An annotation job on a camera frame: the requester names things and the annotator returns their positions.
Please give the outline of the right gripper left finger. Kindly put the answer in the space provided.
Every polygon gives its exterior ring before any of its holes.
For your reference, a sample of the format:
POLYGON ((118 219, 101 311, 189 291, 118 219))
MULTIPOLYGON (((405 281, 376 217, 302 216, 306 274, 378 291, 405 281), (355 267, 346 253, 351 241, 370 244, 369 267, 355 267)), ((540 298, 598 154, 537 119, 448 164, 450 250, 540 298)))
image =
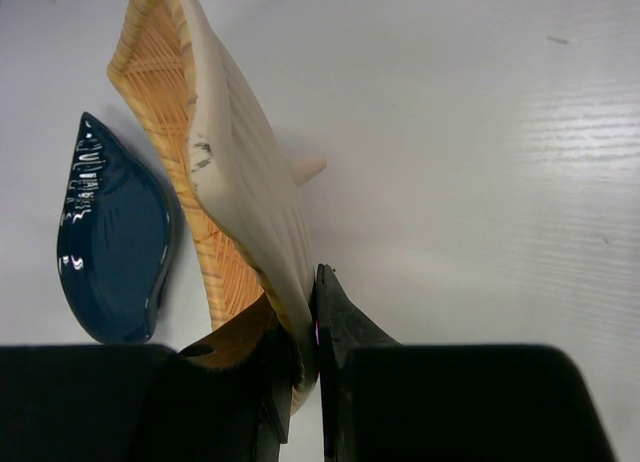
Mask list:
POLYGON ((143 404, 140 460, 278 460, 292 378, 288 334, 261 296, 164 361, 143 404))

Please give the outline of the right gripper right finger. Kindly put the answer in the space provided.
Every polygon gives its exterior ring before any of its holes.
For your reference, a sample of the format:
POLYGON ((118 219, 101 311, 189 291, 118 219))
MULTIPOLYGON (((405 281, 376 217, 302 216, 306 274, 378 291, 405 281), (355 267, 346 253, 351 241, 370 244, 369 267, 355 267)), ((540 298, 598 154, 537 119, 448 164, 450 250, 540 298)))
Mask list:
POLYGON ((314 296, 325 459, 394 461, 402 347, 350 300, 327 264, 318 266, 314 296))

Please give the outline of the square woven bamboo tray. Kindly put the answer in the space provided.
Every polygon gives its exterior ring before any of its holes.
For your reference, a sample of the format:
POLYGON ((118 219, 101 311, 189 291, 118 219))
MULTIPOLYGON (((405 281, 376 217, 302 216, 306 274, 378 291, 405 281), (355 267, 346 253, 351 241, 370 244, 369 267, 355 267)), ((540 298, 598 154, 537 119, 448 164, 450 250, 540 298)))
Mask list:
POLYGON ((191 231, 213 329, 265 298, 293 349, 292 406, 315 387, 312 244, 290 160, 198 0, 129 0, 107 68, 166 169, 191 231))

